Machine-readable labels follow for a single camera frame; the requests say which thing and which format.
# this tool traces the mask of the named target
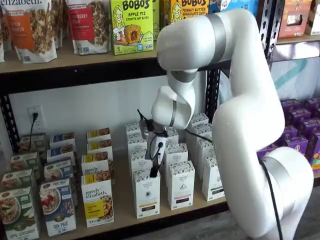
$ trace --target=power cord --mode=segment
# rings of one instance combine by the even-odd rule
[[[34,124],[38,118],[39,114],[37,112],[32,113],[32,124],[31,124],[31,130],[30,130],[30,138],[29,138],[29,148],[28,148],[28,152],[30,152],[30,148],[31,148],[31,135],[32,135],[32,131],[34,129]]]

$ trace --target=black cable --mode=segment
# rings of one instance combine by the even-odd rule
[[[265,173],[266,179],[267,179],[268,184],[269,184],[270,193],[271,193],[271,199],[272,199],[272,204],[273,204],[273,209],[274,209],[276,226],[278,228],[278,233],[279,233],[279,239],[283,240],[284,237],[282,235],[282,229],[281,229],[279,213],[278,213],[277,204],[276,204],[275,193],[274,193],[274,189],[273,189],[272,184],[271,184],[271,179],[270,179],[270,176],[269,176],[269,172],[268,172],[267,167],[266,167],[265,163],[263,162],[263,160],[259,159],[259,163],[262,166],[262,169],[263,169],[263,171]]]
[[[191,135],[196,136],[196,137],[198,137],[198,138],[200,138],[200,139],[203,139],[203,140],[205,140],[205,141],[208,141],[209,143],[212,143],[212,140],[210,140],[209,138],[206,138],[206,137],[204,137],[204,136],[200,136],[200,135],[198,135],[198,134],[195,134],[195,133],[189,131],[188,129],[185,129],[185,131],[186,131],[188,134],[191,134]]]

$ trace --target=floor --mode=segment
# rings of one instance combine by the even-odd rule
[[[320,239],[320,186],[314,187],[295,240]],[[229,211],[168,227],[127,240],[249,240]]]

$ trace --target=granola bag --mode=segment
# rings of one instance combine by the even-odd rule
[[[101,54],[109,50],[109,0],[66,0],[74,53]]]
[[[47,63],[57,58],[51,0],[1,0],[0,5],[21,62]]]

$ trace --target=bobo's apple pie box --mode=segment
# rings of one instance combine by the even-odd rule
[[[154,49],[152,0],[110,0],[114,55]]]

